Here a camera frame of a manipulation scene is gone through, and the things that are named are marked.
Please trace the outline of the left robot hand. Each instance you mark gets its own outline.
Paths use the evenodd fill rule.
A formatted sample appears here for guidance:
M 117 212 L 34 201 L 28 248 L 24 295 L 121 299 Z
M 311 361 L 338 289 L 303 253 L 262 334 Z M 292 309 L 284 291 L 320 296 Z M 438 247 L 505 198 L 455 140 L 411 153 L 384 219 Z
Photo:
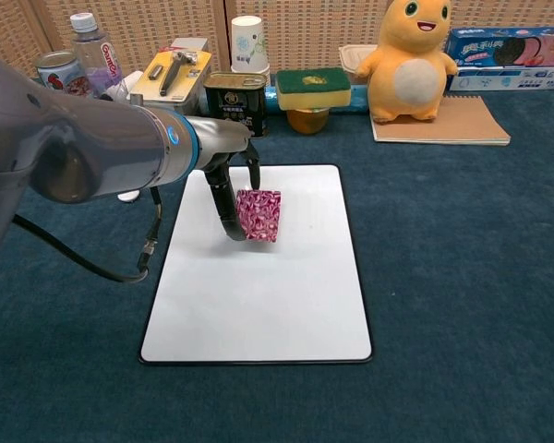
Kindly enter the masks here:
M 246 239 L 236 209 L 235 191 L 229 173 L 229 164 L 240 155 L 248 167 L 253 190 L 260 187 L 259 154 L 253 146 L 247 126 L 231 120 L 190 117 L 199 142 L 199 159 L 195 169 L 204 173 L 221 224 L 226 234 L 235 241 Z

